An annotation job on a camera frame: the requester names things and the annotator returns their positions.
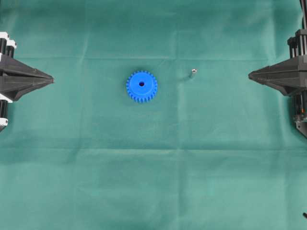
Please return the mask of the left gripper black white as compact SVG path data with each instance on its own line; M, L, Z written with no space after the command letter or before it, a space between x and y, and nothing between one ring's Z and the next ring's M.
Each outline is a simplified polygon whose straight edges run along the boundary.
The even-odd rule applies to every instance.
M13 58L17 44L7 32L0 33L0 70L14 77L0 78L0 130L8 125L8 105L23 95L54 82L52 76Z

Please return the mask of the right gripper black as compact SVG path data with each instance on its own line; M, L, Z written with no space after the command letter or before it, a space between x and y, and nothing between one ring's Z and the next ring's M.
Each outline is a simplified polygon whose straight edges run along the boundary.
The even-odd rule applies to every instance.
M299 29L295 33L295 37L290 37L287 43L290 50L290 59L252 71L248 74L248 78L279 91L283 96L293 96L296 129L304 137L307 137L307 84L303 83L300 78L269 79L257 77L264 74L307 70L307 57L301 56L307 54L307 30Z

